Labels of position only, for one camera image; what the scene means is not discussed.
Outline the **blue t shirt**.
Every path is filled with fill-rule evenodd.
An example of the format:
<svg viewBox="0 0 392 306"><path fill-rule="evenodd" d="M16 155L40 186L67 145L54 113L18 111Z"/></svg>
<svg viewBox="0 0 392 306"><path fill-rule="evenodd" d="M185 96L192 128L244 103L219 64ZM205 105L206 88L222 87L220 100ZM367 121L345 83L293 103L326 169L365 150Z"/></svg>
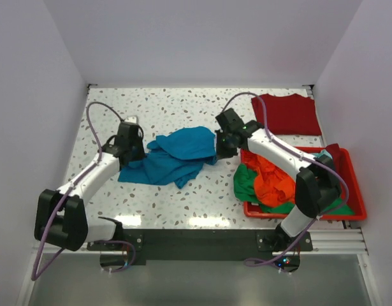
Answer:
<svg viewBox="0 0 392 306"><path fill-rule="evenodd" d="M203 166L217 161L215 135L206 127L182 128L147 144L148 153L140 161L131 161L120 171L123 183L166 186L179 189L195 179Z"/></svg>

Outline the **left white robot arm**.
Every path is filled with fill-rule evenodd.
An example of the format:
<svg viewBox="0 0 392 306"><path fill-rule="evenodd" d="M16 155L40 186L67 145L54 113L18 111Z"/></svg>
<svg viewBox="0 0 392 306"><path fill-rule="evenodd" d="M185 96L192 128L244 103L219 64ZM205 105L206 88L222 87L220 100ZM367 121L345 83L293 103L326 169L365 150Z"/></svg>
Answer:
<svg viewBox="0 0 392 306"><path fill-rule="evenodd" d="M145 158L143 129L136 117L119 124L102 151L68 183L44 190L38 198L34 237L63 249L77 251L83 244L101 241L110 250L124 242L122 225L111 217L88 217L91 198L131 161Z"/></svg>

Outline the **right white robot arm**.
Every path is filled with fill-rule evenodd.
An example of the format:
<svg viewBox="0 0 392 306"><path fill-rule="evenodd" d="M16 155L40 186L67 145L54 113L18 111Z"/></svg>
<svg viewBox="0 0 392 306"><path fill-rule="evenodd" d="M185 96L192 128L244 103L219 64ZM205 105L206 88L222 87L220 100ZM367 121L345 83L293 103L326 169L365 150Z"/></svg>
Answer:
<svg viewBox="0 0 392 306"><path fill-rule="evenodd" d="M267 159L294 180L295 206L275 236L280 249L291 250L298 243L298 235L342 194L342 178L332 159L315 157L287 144L255 120L245 123L232 108L215 119L220 127L216 131L219 158L233 157L243 149Z"/></svg>

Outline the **green t shirt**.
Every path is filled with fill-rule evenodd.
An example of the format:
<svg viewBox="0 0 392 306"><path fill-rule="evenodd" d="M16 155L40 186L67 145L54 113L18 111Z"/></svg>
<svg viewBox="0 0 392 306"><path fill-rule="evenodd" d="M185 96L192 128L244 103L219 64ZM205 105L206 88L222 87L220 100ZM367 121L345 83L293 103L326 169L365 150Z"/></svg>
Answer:
<svg viewBox="0 0 392 306"><path fill-rule="evenodd" d="M233 177L234 194L243 202L258 205L258 212L288 214L294 208L295 183L276 166L254 171L241 164Z"/></svg>

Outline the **orange t shirt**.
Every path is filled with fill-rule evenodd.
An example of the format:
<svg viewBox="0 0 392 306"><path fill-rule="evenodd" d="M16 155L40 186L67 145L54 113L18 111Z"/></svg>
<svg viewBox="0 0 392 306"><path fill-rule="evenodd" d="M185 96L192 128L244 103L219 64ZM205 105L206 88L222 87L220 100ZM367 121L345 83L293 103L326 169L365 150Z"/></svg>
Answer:
<svg viewBox="0 0 392 306"><path fill-rule="evenodd" d="M295 205L294 180L278 166L246 150L243 179L245 200L262 206L264 212L287 214Z"/></svg>

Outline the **folded dark red t shirt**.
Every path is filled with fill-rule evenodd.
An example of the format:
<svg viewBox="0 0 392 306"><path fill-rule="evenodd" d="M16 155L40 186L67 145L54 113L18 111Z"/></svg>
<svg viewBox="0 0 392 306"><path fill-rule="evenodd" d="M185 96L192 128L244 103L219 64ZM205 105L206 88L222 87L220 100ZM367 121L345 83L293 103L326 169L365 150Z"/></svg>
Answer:
<svg viewBox="0 0 392 306"><path fill-rule="evenodd" d="M265 102L268 129L275 135L320 136L313 99L299 94L261 95Z"/></svg>

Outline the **light teal t shirt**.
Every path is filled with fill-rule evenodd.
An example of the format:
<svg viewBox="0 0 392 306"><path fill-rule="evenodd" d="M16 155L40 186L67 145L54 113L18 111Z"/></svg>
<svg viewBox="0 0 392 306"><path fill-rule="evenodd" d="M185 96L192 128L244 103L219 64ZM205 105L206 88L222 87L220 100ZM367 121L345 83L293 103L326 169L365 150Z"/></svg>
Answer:
<svg viewBox="0 0 392 306"><path fill-rule="evenodd" d="M323 149L320 152L312 153L312 155L316 158L320 158L321 156L327 156L328 158L333 159L333 156L326 149Z"/></svg>

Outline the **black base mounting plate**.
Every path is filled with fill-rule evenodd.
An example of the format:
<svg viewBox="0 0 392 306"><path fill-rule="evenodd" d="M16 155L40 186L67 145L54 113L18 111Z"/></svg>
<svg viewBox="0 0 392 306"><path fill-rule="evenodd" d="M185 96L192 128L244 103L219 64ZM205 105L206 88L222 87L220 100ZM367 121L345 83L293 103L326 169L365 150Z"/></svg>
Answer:
<svg viewBox="0 0 392 306"><path fill-rule="evenodd" d="M136 265L152 260L268 260L286 248L275 239L274 229L125 229L124 240L132 246L91 242L87 249L102 252L100 263L105 266L122 263L123 251L129 259L135 257Z"/></svg>

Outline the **dark red crumpled shirt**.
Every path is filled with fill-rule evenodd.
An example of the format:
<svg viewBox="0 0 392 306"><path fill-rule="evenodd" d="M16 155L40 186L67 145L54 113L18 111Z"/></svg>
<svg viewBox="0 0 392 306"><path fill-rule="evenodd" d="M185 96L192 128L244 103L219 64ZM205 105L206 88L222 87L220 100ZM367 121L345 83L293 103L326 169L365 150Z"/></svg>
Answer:
<svg viewBox="0 0 392 306"><path fill-rule="evenodd" d="M341 151L340 146L337 143L333 143L325 147L327 153L331 155L333 163L335 165L335 170L337 172L340 171L340 162L341 162Z"/></svg>

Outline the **red plastic bin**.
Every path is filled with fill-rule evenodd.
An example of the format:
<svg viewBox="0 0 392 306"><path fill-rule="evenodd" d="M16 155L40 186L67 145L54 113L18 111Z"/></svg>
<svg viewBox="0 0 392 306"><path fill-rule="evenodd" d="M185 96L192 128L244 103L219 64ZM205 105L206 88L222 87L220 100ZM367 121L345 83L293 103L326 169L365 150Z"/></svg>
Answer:
<svg viewBox="0 0 392 306"><path fill-rule="evenodd" d="M301 150L308 152L310 154L315 152L320 152L325 148L310 148L310 147L300 147ZM347 203L341 206L342 199L345 198L345 192L342 193L341 198L333 202L330 205L332 212L322 216L323 220L328 221L362 221L366 219L367 213L365 210L363 198L358 186L358 182L355 176L354 168L351 163L351 158L347 150L340 147L341 151L341 162L340 171L337 172L345 181L349 190L349 197ZM255 217L260 219L283 219L287 214L267 214L258 212L258 205L251 204L249 202L243 203L243 211L247 217Z"/></svg>

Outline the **aluminium frame rail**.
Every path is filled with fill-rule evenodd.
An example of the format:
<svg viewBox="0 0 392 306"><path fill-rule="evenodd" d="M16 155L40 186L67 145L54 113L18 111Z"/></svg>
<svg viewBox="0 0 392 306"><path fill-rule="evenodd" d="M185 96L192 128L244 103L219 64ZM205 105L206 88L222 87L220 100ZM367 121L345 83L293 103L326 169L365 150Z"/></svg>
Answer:
<svg viewBox="0 0 392 306"><path fill-rule="evenodd" d="M360 229L312 230L313 253L327 255L368 254L363 232Z"/></svg>

